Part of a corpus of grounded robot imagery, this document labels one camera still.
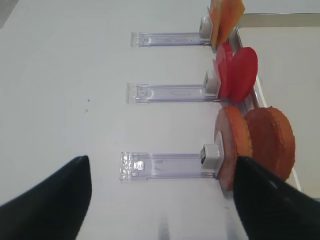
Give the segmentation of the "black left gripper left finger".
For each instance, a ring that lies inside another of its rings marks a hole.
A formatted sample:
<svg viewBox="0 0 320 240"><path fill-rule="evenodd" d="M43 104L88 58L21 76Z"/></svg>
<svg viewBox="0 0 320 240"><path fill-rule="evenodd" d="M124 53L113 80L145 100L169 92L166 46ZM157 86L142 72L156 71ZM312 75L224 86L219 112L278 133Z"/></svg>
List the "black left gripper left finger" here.
<svg viewBox="0 0 320 240"><path fill-rule="evenodd" d="M90 160L78 156L0 207L0 238L75 240L91 197Z"/></svg>

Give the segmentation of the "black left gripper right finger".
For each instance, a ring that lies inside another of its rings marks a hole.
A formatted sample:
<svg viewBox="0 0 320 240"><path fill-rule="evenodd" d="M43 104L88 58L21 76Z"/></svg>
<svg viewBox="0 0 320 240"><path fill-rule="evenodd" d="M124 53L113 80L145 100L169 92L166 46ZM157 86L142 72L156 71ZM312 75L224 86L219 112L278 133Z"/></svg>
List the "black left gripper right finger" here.
<svg viewBox="0 0 320 240"><path fill-rule="evenodd" d="M250 240L318 240L320 203L250 157L237 158L233 199Z"/></svg>

